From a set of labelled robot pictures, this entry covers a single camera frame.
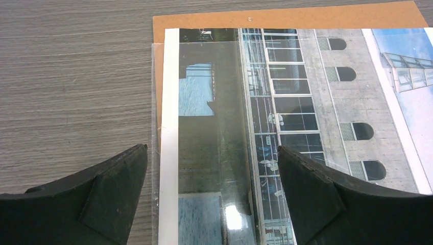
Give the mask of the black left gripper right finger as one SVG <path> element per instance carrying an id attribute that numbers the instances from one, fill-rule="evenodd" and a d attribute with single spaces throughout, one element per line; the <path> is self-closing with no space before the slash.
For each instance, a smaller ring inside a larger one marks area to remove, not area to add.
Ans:
<path id="1" fill-rule="evenodd" d="M 298 244 L 432 244 L 432 196 L 360 180 L 286 146 L 278 167 Z"/>

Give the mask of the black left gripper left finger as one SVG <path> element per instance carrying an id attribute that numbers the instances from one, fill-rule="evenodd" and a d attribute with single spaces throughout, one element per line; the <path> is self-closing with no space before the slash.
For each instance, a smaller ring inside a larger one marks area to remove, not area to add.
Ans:
<path id="1" fill-rule="evenodd" d="M 148 166 L 137 144 L 20 194 L 1 194 L 1 244 L 126 244 Z"/>

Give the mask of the building and sky photo print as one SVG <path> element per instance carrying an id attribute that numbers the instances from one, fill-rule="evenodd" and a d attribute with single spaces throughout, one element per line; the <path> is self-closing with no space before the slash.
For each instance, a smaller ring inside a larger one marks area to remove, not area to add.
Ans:
<path id="1" fill-rule="evenodd" d="M 238 44 L 255 244 L 298 244 L 280 146 L 432 196 L 432 28 L 166 29 L 174 42 Z"/>

